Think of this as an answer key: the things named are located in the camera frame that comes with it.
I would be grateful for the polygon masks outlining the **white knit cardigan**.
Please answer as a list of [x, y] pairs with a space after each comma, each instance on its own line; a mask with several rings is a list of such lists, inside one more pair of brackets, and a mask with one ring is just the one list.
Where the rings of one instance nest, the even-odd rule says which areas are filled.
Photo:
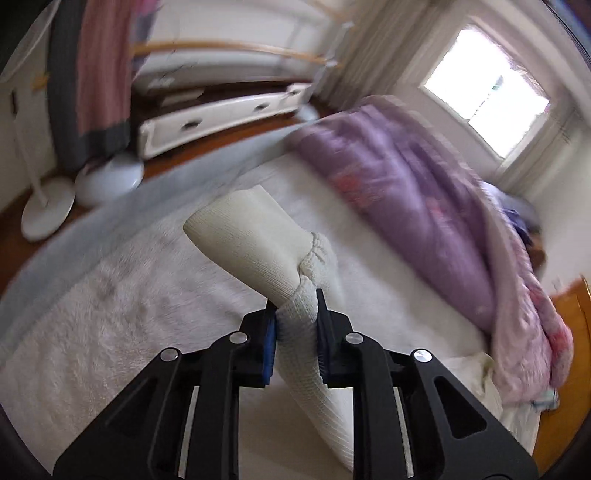
[[431, 351], [489, 411], [502, 402], [480, 330], [443, 301], [346, 206], [327, 214], [335, 235], [301, 228], [262, 186], [193, 213], [183, 229], [216, 265], [276, 306], [280, 377], [342, 465], [353, 464], [353, 399], [318, 371], [318, 305], [401, 353]]

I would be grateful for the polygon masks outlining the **light blue pillow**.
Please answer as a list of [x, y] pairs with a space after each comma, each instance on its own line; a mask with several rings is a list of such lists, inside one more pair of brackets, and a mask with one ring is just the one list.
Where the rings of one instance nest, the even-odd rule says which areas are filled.
[[545, 390], [539, 397], [531, 402], [532, 406], [540, 412], [557, 410], [560, 406], [560, 396], [557, 389]]

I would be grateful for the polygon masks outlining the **wooden headboard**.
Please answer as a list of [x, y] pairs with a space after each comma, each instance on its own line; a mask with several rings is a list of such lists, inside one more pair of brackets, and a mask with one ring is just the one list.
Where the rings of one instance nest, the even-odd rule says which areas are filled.
[[559, 405], [541, 414], [533, 459], [541, 479], [590, 477], [590, 282], [583, 276], [552, 296], [566, 330], [553, 336]]

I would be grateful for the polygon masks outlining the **white fluffy bed blanket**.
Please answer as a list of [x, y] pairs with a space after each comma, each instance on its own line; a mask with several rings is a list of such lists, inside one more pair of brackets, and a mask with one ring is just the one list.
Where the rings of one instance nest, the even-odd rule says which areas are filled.
[[76, 221], [13, 280], [1, 300], [1, 404], [44, 468], [162, 349], [207, 347], [263, 307], [182, 228], [214, 198], [257, 185], [329, 240], [356, 330], [394, 351], [431, 350], [533, 449], [540, 415], [494, 398], [482, 333], [287, 152], [285, 135], [235, 143], [146, 182]]

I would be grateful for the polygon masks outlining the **white round rack base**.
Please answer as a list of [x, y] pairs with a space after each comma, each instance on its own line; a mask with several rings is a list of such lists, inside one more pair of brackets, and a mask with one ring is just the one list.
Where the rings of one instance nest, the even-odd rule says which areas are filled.
[[143, 174], [144, 163], [128, 152], [88, 162], [74, 182], [76, 202], [85, 208], [112, 202], [135, 190]]

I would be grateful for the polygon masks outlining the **purple floral quilt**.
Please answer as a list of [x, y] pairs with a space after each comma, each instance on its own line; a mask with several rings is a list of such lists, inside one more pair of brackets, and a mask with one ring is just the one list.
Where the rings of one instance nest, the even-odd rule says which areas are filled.
[[446, 302], [487, 334], [507, 404], [533, 401], [566, 330], [524, 243], [481, 178], [417, 112], [370, 96], [288, 136], [307, 161]]

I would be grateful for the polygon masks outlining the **right grey curtain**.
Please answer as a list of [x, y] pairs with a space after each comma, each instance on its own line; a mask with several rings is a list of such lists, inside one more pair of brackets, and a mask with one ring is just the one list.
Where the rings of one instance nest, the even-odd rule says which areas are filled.
[[556, 107], [527, 144], [503, 163], [493, 184], [510, 195], [535, 198], [578, 148], [585, 127], [576, 107]]

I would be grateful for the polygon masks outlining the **grey curtain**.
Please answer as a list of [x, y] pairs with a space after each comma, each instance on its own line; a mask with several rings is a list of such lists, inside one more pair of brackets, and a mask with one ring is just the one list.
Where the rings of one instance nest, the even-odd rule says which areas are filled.
[[527, 144], [503, 163], [493, 184], [510, 195], [535, 198], [578, 148], [585, 127], [576, 107], [556, 107]]
[[363, 2], [339, 67], [325, 78], [318, 98], [344, 110], [368, 95], [389, 93], [451, 6], [450, 1]]

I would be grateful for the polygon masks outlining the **white drawer tv cabinet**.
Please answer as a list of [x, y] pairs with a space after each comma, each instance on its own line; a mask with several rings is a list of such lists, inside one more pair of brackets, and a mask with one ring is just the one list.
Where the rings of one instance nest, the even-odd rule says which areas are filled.
[[296, 112], [311, 83], [291, 83], [277, 92], [252, 93], [186, 106], [139, 123], [136, 153], [152, 159], [199, 138], [270, 117]]

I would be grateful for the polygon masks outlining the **window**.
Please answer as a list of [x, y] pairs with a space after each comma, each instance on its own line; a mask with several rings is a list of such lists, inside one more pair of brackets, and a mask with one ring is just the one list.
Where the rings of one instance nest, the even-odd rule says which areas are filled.
[[529, 71], [475, 24], [459, 31], [423, 89], [503, 160], [550, 108], [548, 95]]

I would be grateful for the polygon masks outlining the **pink grey towel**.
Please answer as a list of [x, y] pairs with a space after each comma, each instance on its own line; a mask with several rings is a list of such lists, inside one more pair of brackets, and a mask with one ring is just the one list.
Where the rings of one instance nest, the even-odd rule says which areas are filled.
[[58, 168], [73, 174], [130, 141], [132, 46], [149, 39], [159, 1], [63, 1], [47, 55], [48, 115]]

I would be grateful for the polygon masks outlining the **left grey curtain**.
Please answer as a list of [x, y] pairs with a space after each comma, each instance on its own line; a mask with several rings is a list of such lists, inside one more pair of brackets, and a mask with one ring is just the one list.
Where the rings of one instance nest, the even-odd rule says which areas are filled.
[[451, 6], [450, 1], [363, 2], [339, 67], [325, 78], [318, 98], [344, 110], [368, 95], [389, 93]]

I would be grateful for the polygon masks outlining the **white standing fan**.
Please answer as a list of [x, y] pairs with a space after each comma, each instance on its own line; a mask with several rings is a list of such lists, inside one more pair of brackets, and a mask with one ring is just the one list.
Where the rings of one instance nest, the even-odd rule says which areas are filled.
[[48, 120], [34, 111], [35, 97], [47, 86], [48, 75], [33, 79], [27, 88], [19, 89], [16, 78], [35, 49], [49, 35], [60, 3], [51, 1], [35, 13], [1, 72], [1, 82], [9, 86], [9, 105], [16, 154], [24, 162], [32, 195], [21, 216], [21, 234], [31, 242], [45, 240], [67, 219], [75, 200], [73, 182], [66, 177], [41, 180], [39, 162], [51, 155]]

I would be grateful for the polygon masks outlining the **wooden rail clothes rack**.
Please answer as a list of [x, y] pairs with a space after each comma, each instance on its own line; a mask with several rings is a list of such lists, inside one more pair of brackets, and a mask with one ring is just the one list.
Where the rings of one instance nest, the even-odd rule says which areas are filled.
[[[329, 7], [322, 1], [304, 1], [304, 4], [320, 10], [329, 18], [335, 20], [346, 30], [355, 29], [355, 22], [353, 22], [353, 12], [355, 7], [349, 7], [343, 12]], [[170, 40], [170, 41], [149, 41], [144, 43], [135, 43], [130, 47], [130, 55], [132, 59], [139, 57], [147, 57], [151, 54], [160, 53], [176, 53], [180, 51], [229, 51], [229, 52], [246, 52], [263, 55], [279, 56], [280, 58], [294, 59], [315, 65], [337, 66], [338, 62], [329, 59], [327, 54], [311, 54], [304, 53], [290, 48], [278, 47], [273, 45], [266, 45], [262, 43], [240, 42], [235, 40]]]

